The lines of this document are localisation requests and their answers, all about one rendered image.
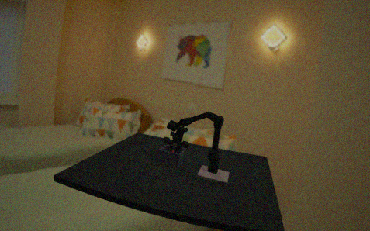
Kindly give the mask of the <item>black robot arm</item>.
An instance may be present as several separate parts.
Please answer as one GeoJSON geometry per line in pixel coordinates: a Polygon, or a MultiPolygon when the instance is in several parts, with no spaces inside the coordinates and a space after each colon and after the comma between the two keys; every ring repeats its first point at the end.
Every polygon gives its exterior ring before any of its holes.
{"type": "Polygon", "coordinates": [[[188,129],[185,128],[185,126],[188,126],[189,124],[195,121],[198,121],[200,119],[204,119],[204,118],[208,118],[214,122],[215,131],[214,131],[214,137],[213,137],[213,148],[209,151],[209,156],[208,156],[209,166],[207,170],[208,172],[217,174],[218,168],[220,165],[218,143],[219,143],[219,138],[220,138],[220,132],[221,132],[222,125],[223,125],[223,117],[221,115],[216,115],[211,112],[205,112],[203,114],[196,115],[193,117],[180,119],[179,122],[174,122],[173,120],[171,120],[167,124],[167,128],[173,131],[173,132],[171,131],[170,135],[172,136],[172,139],[174,139],[175,137],[174,131],[177,130],[176,134],[178,136],[183,136],[184,132],[188,132],[188,129]]]}

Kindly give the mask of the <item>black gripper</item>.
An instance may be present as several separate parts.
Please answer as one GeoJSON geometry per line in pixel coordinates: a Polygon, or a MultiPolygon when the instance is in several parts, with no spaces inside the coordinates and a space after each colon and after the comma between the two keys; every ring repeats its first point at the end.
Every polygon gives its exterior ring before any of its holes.
{"type": "Polygon", "coordinates": [[[173,143],[176,143],[177,144],[177,147],[175,149],[175,153],[176,153],[178,150],[180,150],[182,148],[182,146],[184,146],[184,148],[187,148],[187,149],[189,147],[188,142],[186,142],[186,141],[181,142],[182,137],[183,136],[178,136],[177,134],[175,134],[175,137],[174,137],[173,140],[170,140],[169,137],[164,137],[163,141],[164,141],[165,144],[169,144],[170,152],[172,151],[173,143]]]}

